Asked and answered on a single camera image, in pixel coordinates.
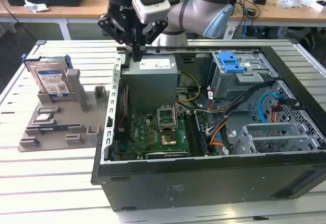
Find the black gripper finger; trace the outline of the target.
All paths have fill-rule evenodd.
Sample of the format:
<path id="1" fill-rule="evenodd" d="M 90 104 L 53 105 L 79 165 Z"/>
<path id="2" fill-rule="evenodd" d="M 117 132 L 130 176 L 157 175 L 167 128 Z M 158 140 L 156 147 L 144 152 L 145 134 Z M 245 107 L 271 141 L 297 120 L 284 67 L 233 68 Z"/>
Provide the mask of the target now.
<path id="1" fill-rule="evenodd" d="M 137 23 L 137 61 L 142 59 L 142 46 L 152 44 L 153 41 L 161 34 L 168 23 L 165 20 L 157 21 L 150 24 Z"/>
<path id="2" fill-rule="evenodd" d="M 137 45 L 135 43 L 135 35 L 128 25 L 125 27 L 120 27 L 118 23 L 114 22 L 114 19 L 110 14 L 102 14 L 97 24 L 117 43 L 127 45 L 132 51 L 133 61 L 137 61 Z"/>

